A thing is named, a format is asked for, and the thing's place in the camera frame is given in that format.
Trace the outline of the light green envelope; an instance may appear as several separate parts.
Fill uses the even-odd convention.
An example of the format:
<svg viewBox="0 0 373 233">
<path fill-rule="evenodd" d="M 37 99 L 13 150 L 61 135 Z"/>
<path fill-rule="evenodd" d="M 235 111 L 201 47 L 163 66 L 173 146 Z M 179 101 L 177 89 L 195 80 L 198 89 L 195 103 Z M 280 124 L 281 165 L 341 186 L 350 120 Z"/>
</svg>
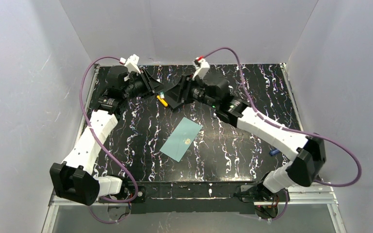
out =
<svg viewBox="0 0 373 233">
<path fill-rule="evenodd" d="M 180 162 L 201 129 L 200 124 L 184 117 L 168 137 L 160 152 Z"/>
</svg>

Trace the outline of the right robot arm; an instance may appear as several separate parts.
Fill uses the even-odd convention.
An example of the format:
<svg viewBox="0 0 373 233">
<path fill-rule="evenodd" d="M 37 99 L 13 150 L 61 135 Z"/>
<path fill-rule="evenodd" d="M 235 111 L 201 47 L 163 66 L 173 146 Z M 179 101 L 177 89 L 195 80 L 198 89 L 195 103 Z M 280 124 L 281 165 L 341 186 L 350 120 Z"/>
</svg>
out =
<svg viewBox="0 0 373 233">
<path fill-rule="evenodd" d="M 326 161 L 322 139 L 298 133 L 254 111 L 248 102 L 232 95 L 228 80 L 221 75 L 183 75 L 164 96 L 173 110 L 194 101 L 212 107 L 219 120 L 258 136 L 289 159 L 267 173 L 255 192 L 274 194 L 295 184 L 309 187 Z"/>
</svg>

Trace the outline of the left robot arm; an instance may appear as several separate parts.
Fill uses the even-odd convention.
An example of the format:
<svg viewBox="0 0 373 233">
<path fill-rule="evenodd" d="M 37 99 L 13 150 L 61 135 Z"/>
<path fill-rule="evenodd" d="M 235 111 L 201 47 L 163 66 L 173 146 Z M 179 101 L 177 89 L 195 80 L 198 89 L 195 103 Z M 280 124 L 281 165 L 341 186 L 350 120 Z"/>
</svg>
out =
<svg viewBox="0 0 373 233">
<path fill-rule="evenodd" d="M 139 73 L 123 66 L 112 67 L 78 142 L 62 163 L 54 163 L 50 168 L 56 195 L 90 206 L 98 198 L 119 194 L 123 177 L 92 176 L 102 145 L 130 99 L 155 97 L 163 90 L 164 85 L 143 67 Z"/>
</svg>

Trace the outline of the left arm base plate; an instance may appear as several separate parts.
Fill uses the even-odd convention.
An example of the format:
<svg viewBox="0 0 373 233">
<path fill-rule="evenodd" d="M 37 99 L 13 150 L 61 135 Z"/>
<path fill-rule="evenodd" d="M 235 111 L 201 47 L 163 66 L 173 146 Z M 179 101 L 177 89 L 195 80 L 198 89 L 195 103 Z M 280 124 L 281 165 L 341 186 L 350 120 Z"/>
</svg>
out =
<svg viewBox="0 0 373 233">
<path fill-rule="evenodd" d="M 144 203 L 146 201 L 146 186 L 139 185 L 138 191 L 135 192 L 135 187 L 132 184 L 124 186 L 118 194 L 108 195 L 107 198 L 113 200 L 126 200 L 135 195 L 131 203 Z"/>
</svg>

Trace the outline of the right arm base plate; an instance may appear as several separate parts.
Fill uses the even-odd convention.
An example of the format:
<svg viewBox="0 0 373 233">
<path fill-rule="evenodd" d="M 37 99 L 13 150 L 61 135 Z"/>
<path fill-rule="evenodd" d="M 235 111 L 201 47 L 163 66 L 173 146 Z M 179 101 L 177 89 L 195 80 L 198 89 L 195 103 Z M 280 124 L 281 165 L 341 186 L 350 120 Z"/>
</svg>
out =
<svg viewBox="0 0 373 233">
<path fill-rule="evenodd" d="M 287 198 L 284 190 L 280 190 L 277 193 L 273 193 L 263 185 L 258 184 L 244 184 L 236 189 L 235 196 L 242 202 L 270 202 L 273 200 L 286 201 Z"/>
</svg>

